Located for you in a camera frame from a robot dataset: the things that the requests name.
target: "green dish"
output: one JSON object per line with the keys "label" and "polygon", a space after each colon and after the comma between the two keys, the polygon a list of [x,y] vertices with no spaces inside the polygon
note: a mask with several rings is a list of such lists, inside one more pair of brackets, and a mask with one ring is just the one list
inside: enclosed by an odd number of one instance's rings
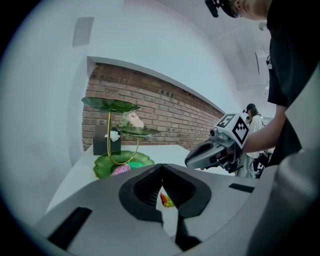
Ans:
{"label": "green dish", "polygon": [[[134,152],[129,150],[114,151],[111,153],[112,159],[117,163],[123,163],[127,161],[132,157],[133,154]],[[146,166],[151,166],[155,164],[155,161],[151,160],[149,156],[140,152],[135,153],[134,157],[131,159],[130,162],[142,163]],[[93,168],[93,172],[98,179],[109,177],[116,167],[115,164],[112,162],[111,158],[108,156],[108,154],[103,154],[99,156],[94,161],[94,164],[95,166]]]}
{"label": "green dish", "polygon": [[150,129],[150,128],[142,128],[142,127],[134,127],[134,126],[121,126],[118,129],[123,134],[128,134],[132,137],[151,137],[158,135],[160,133],[159,130]]}
{"label": "green dish", "polygon": [[82,102],[91,108],[98,109],[100,112],[107,113],[123,114],[140,109],[136,104],[117,99],[84,97],[82,98]]}

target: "man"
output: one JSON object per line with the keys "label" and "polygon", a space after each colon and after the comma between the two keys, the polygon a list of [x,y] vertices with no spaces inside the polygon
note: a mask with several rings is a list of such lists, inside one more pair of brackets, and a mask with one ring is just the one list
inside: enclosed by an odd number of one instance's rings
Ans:
{"label": "man", "polygon": [[243,147],[244,153],[250,153],[276,146],[269,166],[278,165],[286,156],[301,149],[285,111],[303,90],[320,60],[317,38],[319,2],[230,1],[234,14],[250,20],[267,20],[267,28],[271,33],[268,102],[276,104],[276,113],[268,125],[248,136]]}

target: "black tissue box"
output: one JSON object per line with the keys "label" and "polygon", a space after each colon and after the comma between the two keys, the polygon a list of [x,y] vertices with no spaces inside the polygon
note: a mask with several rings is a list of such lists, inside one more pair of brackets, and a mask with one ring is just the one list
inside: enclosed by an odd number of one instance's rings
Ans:
{"label": "black tissue box", "polygon": [[[121,135],[120,131],[117,128],[112,128],[111,131],[118,132]],[[108,138],[105,135],[108,134],[108,126],[106,125],[96,125],[95,126],[95,136],[93,138],[93,155],[101,156],[108,153]],[[121,151],[121,137],[117,141],[113,142],[110,140],[110,151]]]}

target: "black headset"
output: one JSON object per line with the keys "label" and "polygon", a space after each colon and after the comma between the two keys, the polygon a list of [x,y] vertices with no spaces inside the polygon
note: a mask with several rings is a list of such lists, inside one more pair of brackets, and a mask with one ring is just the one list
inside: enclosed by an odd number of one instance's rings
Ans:
{"label": "black headset", "polygon": [[253,103],[250,103],[250,104],[248,104],[248,106],[246,106],[246,108],[242,111],[242,113],[247,113],[248,114],[249,110],[253,110],[255,108],[256,108],[256,105],[253,104]]}
{"label": "black headset", "polygon": [[230,0],[205,0],[205,4],[211,12],[212,16],[215,18],[219,17],[218,8],[220,7],[231,18],[241,17],[239,14],[233,11]]}

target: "gold metal stand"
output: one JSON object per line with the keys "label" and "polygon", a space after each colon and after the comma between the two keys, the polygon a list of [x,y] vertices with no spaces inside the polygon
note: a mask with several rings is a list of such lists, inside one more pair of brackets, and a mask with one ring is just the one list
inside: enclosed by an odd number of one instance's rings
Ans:
{"label": "gold metal stand", "polygon": [[140,140],[140,138],[138,137],[138,140],[137,140],[137,144],[136,144],[136,149],[135,149],[135,151],[134,151],[134,153],[133,153],[133,155],[131,156],[131,158],[128,160],[128,161],[125,161],[125,162],[116,162],[116,161],[114,161],[113,160],[113,158],[112,158],[112,155],[111,155],[111,147],[110,147],[110,141],[111,141],[111,139],[110,139],[110,131],[111,131],[111,115],[112,115],[112,113],[111,112],[109,112],[109,118],[108,118],[108,143],[107,143],[107,152],[108,152],[108,156],[110,157],[110,159],[112,160],[112,162],[115,164],[115,165],[124,165],[124,164],[126,164],[126,163],[128,163],[128,162],[130,162],[131,160],[132,160],[132,158],[134,158],[134,156],[135,156],[135,154],[137,153],[137,151],[138,151],[138,147],[139,147],[139,140]]}

